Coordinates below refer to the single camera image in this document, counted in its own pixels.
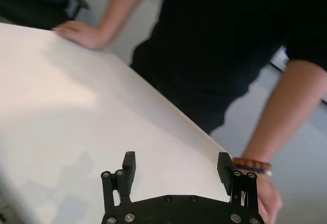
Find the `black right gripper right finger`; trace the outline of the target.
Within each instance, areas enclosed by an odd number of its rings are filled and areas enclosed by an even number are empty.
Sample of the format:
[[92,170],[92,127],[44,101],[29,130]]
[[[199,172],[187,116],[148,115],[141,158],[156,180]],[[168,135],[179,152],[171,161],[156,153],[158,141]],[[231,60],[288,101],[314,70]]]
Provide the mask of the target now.
[[244,207],[250,210],[259,209],[256,174],[253,172],[244,174],[236,169],[227,152],[218,154],[217,171],[231,204],[241,206],[244,193]]

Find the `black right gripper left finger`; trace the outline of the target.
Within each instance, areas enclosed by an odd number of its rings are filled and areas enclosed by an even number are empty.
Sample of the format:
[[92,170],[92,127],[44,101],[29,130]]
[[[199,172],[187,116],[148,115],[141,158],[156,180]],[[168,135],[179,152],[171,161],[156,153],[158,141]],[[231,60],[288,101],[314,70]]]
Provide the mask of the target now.
[[122,163],[122,169],[115,173],[104,171],[101,174],[104,210],[105,213],[115,207],[113,192],[116,190],[119,194],[120,205],[130,203],[130,193],[136,171],[136,157],[134,151],[125,153]]

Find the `person's left hand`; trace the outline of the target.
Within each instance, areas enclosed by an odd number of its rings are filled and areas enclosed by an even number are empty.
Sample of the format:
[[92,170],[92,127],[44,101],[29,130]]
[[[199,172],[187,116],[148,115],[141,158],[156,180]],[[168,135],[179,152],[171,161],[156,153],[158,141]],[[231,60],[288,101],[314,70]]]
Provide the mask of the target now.
[[257,191],[260,216],[265,223],[275,224],[283,202],[271,177],[259,174]]

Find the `person's right hand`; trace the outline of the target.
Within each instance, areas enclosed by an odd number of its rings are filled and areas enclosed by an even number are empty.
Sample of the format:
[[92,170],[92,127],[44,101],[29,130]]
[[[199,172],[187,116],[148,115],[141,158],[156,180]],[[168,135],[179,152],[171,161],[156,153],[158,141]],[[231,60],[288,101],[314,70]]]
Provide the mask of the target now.
[[79,21],[66,21],[52,30],[59,36],[88,49],[103,48],[108,42],[106,35],[99,27]]

